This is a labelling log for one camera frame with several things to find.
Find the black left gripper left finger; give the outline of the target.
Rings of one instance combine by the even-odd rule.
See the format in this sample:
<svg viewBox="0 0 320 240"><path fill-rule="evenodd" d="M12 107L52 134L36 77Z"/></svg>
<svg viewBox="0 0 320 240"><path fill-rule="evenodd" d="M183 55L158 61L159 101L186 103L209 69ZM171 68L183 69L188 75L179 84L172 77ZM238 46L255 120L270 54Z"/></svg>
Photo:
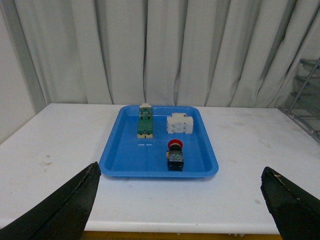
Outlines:
<svg viewBox="0 0 320 240"><path fill-rule="evenodd" d="M0 230L2 240L79 240L91 214L101 170L91 163L34 208Z"/></svg>

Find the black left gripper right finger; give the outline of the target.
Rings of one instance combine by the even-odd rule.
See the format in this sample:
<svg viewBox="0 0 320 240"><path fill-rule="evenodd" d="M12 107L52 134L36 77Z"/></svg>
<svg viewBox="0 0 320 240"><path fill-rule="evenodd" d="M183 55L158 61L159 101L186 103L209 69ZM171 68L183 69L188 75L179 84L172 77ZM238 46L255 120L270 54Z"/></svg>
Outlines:
<svg viewBox="0 0 320 240"><path fill-rule="evenodd" d="M262 172L260 189L282 239L320 238L318 198L268 166Z"/></svg>

